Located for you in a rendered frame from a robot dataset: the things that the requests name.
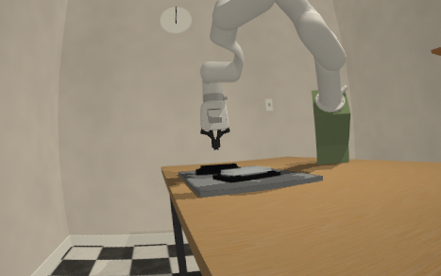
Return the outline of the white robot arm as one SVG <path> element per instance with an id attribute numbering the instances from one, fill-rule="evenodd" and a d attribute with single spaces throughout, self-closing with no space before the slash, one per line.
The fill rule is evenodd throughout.
<path id="1" fill-rule="evenodd" d="M 222 82 L 237 81 L 244 65 L 243 51 L 236 42 L 238 27 L 268 11 L 275 2 L 293 22 L 298 37 L 315 58 L 316 106 L 324 112 L 341 110 L 345 106 L 343 93 L 348 89 L 347 85 L 341 85 L 341 68 L 345 64 L 346 53 L 307 0 L 217 0 L 212 13 L 210 39 L 233 52 L 234 60 L 203 63 L 200 68 L 203 102 L 228 99 L 223 95 Z M 216 83 L 206 84 L 204 81 Z"/>

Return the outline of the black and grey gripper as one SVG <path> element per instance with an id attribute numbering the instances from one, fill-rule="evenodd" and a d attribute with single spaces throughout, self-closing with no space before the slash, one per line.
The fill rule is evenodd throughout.
<path id="1" fill-rule="evenodd" d="M 220 109 L 222 114 L 222 123 L 209 124 L 208 109 Z M 213 150 L 218 150 L 220 147 L 220 138 L 223 134 L 229 132 L 229 117 L 227 106 L 224 101 L 214 100 L 206 101 L 201 104 L 200 110 L 201 119 L 201 134 L 208 135 L 212 139 Z M 217 137 L 213 136 L 213 130 L 217 130 Z M 221 131 L 222 130 L 222 131 Z"/>

